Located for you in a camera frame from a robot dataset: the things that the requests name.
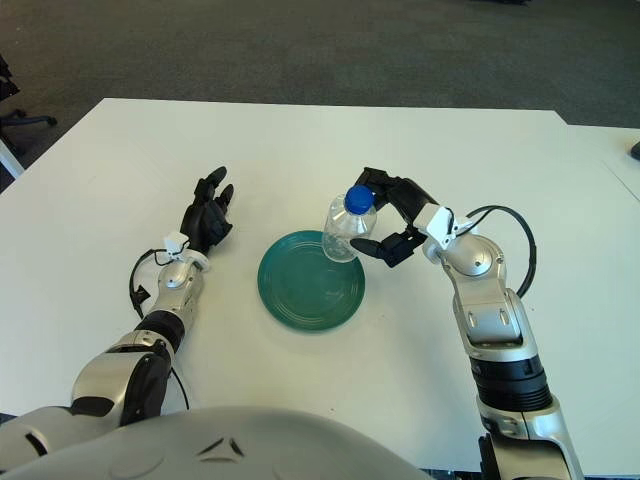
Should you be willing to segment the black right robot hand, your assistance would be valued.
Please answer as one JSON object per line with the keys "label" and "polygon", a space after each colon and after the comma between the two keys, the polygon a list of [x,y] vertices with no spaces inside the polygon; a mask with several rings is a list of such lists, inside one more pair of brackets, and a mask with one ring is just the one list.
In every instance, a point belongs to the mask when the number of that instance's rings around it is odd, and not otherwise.
{"label": "black right robot hand", "polygon": [[437,205],[436,200],[409,178],[391,177],[385,171],[365,167],[355,186],[367,187],[373,193],[376,211],[390,204],[406,223],[403,232],[392,233],[381,242],[356,238],[350,245],[359,253],[380,259],[391,268],[413,255],[414,250],[426,240],[418,231],[414,221],[428,204]]}

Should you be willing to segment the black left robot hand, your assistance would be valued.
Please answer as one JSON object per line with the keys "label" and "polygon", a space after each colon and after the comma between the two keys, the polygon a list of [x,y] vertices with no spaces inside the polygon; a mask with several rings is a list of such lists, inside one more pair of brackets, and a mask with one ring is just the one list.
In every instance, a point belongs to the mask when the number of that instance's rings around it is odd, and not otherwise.
{"label": "black left robot hand", "polygon": [[198,180],[193,202],[187,207],[180,226],[180,232],[188,237],[189,248],[205,256],[232,229],[232,224],[227,220],[227,212],[234,186],[228,184],[219,195],[216,194],[216,188],[226,174],[227,169],[221,166],[206,178]]}

